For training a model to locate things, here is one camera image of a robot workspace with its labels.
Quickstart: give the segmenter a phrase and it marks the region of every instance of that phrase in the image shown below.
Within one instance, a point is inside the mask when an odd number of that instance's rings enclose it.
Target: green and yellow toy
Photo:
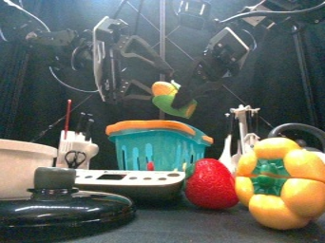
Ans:
[[[268,228],[302,228],[325,212],[323,162],[290,139],[256,142],[238,161],[235,184],[240,203]]]

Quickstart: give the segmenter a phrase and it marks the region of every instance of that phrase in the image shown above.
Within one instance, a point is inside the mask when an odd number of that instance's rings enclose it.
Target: plastic basket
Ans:
[[[212,139],[193,127],[176,121],[121,121],[106,127],[114,143],[120,170],[183,171],[204,157]]]

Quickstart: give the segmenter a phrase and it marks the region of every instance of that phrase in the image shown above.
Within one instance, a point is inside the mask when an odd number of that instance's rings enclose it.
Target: table surface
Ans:
[[[325,242],[325,215],[299,230],[275,231],[258,224],[240,204],[227,210],[204,210],[180,196],[136,206],[135,218],[118,226],[3,231],[0,242]]]

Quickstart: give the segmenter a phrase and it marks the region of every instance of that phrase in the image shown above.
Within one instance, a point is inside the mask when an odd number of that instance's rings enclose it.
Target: metal rod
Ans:
[[[302,47],[302,37],[299,31],[296,31],[298,30],[296,26],[292,26],[291,30],[292,30],[292,42],[295,46],[295,53],[296,53],[299,72],[300,72],[300,80],[302,80],[302,86],[304,91],[304,99],[307,104],[307,112],[310,117],[310,125],[316,126],[316,115],[315,115],[314,102],[312,102],[312,90],[311,90],[311,83],[310,83],[310,77],[308,77],[308,71],[306,65],[304,51]]]

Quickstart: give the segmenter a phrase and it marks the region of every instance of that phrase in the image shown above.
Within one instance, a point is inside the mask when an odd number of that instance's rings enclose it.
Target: toy fruit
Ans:
[[[236,194],[258,222],[302,228],[325,212],[325,165],[286,138],[260,140],[238,161]]]
[[[238,204],[234,177],[216,159],[199,159],[185,173],[184,191],[193,205],[224,209]]]

